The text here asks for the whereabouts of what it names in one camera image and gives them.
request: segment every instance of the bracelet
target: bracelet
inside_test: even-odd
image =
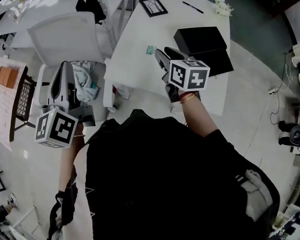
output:
[[[181,95],[179,95],[179,97],[178,97],[179,101],[181,101],[185,96],[187,96],[189,94],[192,94],[192,92],[186,91],[186,92],[182,93]]]
[[[193,98],[194,96],[196,96],[193,93],[187,94],[186,96],[182,97],[182,99],[180,100],[180,103],[183,104],[184,102],[188,101],[189,99]]]

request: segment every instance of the cable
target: cable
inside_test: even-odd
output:
[[[279,108],[278,108],[278,111],[276,113],[272,112],[270,114],[270,121],[271,121],[271,124],[273,124],[274,126],[277,125],[279,122],[276,122],[276,123],[273,123],[272,122],[272,115],[277,115],[279,112],[280,112],[280,97],[279,97],[279,92],[277,91],[276,94],[278,94],[278,102],[279,102]]]
[[[290,55],[290,65],[289,65],[290,74],[288,74],[288,66],[286,65],[286,56],[289,55],[289,54],[291,54],[291,52],[286,53],[285,56],[284,56],[284,67],[283,67],[282,81],[281,81],[280,87],[279,87],[279,89],[276,92],[274,92],[272,94],[272,95],[274,95],[274,94],[278,95],[278,103],[279,103],[278,111],[277,112],[272,112],[270,114],[270,121],[271,121],[271,124],[273,124],[273,125],[277,125],[279,123],[279,122],[276,122],[276,123],[272,122],[272,115],[277,115],[280,112],[280,96],[279,96],[279,91],[280,91],[280,89],[281,89],[281,87],[283,85],[283,82],[284,82],[284,73],[286,73],[286,77],[288,78],[288,87],[283,92],[286,92],[288,90],[290,84],[292,83],[292,81],[294,79],[293,76],[292,76],[292,74],[291,74],[291,55]]]
[[[266,102],[266,105],[265,105],[265,107],[264,107],[264,109],[263,109],[263,112],[262,112],[262,114],[261,114],[261,117],[260,117],[258,126],[256,127],[254,136],[253,136],[253,138],[252,138],[252,140],[251,140],[251,142],[250,142],[250,144],[249,144],[249,146],[248,146],[248,149],[247,149],[246,152],[245,152],[245,155],[248,153],[248,151],[249,151],[249,149],[250,149],[250,147],[251,147],[251,145],[252,145],[252,143],[253,143],[253,140],[254,140],[254,138],[255,138],[255,136],[256,136],[258,130],[259,130],[259,127],[260,127],[260,124],[261,124],[261,121],[262,121],[264,112],[265,112],[265,110],[266,110],[266,108],[267,108],[267,106],[268,106],[268,104],[269,104],[269,101],[270,101],[271,97],[272,97],[272,95],[269,97],[268,101]]]

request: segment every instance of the electrical outlet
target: electrical outlet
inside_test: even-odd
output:
[[[274,87],[274,88],[272,88],[272,89],[269,89],[269,94],[275,94],[277,91],[279,90],[279,88],[278,87]]]

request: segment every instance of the cloth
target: cloth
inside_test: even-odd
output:
[[[77,99],[82,102],[89,102],[95,99],[98,88],[91,88],[92,80],[90,76],[95,67],[95,62],[74,61],[71,64],[74,71]]]
[[[72,169],[71,179],[69,180],[65,192],[59,191],[56,194],[56,204],[50,213],[50,240],[64,240],[62,229],[72,222],[74,217],[74,204],[77,198],[78,189],[76,187],[76,170]]]
[[[99,21],[106,19],[98,0],[78,0],[75,9],[78,12],[92,12],[94,14],[95,24],[100,24]]]
[[[104,122],[87,145],[90,240],[193,239],[216,232],[220,239],[268,239],[279,193],[219,130],[203,138],[172,117],[153,119],[135,109],[123,124]],[[273,199],[257,222],[246,214],[248,195],[236,180],[247,170],[258,173]]]
[[[273,204],[273,200],[270,191],[262,182],[261,176],[257,172],[247,170],[245,176],[248,180],[241,184],[241,187],[248,194],[246,214],[256,222]]]

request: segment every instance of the black box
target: black box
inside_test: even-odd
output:
[[[174,40],[181,52],[211,68],[210,77],[234,70],[227,45],[216,26],[178,29]]]

